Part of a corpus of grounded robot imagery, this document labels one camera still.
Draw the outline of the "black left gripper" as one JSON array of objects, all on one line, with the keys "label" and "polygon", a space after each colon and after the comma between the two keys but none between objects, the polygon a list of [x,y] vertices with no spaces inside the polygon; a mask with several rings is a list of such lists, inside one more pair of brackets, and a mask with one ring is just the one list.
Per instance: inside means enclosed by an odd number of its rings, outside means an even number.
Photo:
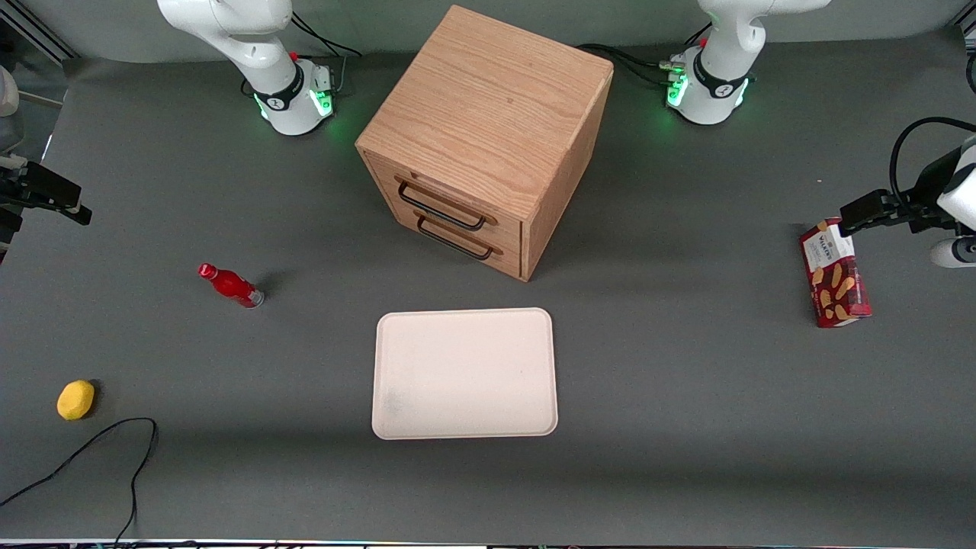
[{"label": "black left gripper", "polygon": [[891,191],[871,191],[841,207],[841,236],[851,237],[862,230],[896,226],[910,220],[913,232],[929,229],[961,232],[961,223],[938,205],[942,194],[954,191],[963,181],[962,176],[955,174],[961,149],[957,146],[920,172],[912,188],[913,212]]}]

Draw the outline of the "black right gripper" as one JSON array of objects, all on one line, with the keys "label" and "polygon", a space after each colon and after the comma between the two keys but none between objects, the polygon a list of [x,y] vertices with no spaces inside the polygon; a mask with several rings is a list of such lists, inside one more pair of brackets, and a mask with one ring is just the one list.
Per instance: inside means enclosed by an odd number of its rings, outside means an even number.
[{"label": "black right gripper", "polygon": [[81,188],[73,181],[48,168],[30,161],[18,167],[1,168],[1,229],[19,230],[20,214],[6,206],[25,208],[31,194],[44,198],[36,201],[35,208],[50,210],[80,225],[90,225],[93,212],[81,204]]}]

